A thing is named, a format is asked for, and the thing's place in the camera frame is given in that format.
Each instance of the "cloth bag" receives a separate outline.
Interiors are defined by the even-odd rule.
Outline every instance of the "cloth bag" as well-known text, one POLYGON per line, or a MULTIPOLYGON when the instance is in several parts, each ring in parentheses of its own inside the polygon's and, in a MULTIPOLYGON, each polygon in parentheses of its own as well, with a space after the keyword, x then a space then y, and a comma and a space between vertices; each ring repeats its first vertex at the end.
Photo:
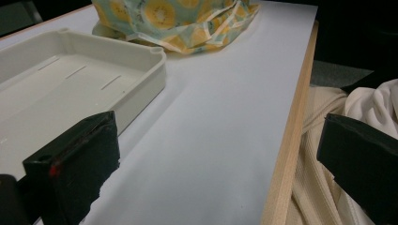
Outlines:
POLYGON ((92 0, 99 14, 93 34, 178 53, 231 43, 258 12, 249 0, 92 0))

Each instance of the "white table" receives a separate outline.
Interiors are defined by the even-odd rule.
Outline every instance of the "white table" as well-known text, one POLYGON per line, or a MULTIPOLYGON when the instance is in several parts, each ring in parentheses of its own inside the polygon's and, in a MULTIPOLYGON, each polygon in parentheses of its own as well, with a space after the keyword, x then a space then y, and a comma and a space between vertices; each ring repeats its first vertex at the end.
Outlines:
MULTIPOLYGON (((316 7, 260 4, 226 48, 168 54, 166 87, 119 136, 121 167, 84 224, 283 224, 316 7)), ((0 49, 62 27, 91 33, 97 21, 85 7, 2 38, 0 49)))

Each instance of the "black surface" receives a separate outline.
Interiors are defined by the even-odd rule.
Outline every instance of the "black surface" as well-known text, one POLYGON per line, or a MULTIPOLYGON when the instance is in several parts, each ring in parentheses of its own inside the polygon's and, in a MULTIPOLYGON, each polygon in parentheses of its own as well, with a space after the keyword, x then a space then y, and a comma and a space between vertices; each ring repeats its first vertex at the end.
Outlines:
POLYGON ((91 4, 91 0, 32 0, 43 21, 91 4))
POLYGON ((317 159, 375 224, 398 224, 398 141, 361 121, 328 114, 317 159))
POLYGON ((29 224, 24 212, 17 181, 11 175, 0 174, 0 224, 29 224))
POLYGON ((38 190, 48 224, 79 224, 100 187, 119 166, 115 115, 82 120, 23 161, 27 184, 38 190))

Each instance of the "wooden table edge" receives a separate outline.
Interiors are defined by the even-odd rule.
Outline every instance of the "wooden table edge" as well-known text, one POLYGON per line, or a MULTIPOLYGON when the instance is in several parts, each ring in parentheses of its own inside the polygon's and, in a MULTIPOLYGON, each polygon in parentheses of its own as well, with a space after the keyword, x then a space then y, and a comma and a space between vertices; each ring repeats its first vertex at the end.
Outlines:
POLYGON ((315 21, 263 209, 262 225, 285 224, 286 222, 287 208, 291 198, 299 155, 299 143, 313 68, 317 32, 318 22, 315 21))

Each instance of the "red mark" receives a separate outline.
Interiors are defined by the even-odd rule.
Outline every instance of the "red mark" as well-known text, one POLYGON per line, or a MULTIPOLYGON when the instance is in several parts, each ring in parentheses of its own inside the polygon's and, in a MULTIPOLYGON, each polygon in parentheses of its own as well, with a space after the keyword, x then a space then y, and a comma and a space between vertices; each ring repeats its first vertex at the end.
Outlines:
POLYGON ((61 173, 61 171, 59 170, 59 168, 55 165, 52 165, 49 171, 49 175, 50 177, 55 177, 58 176, 61 173))

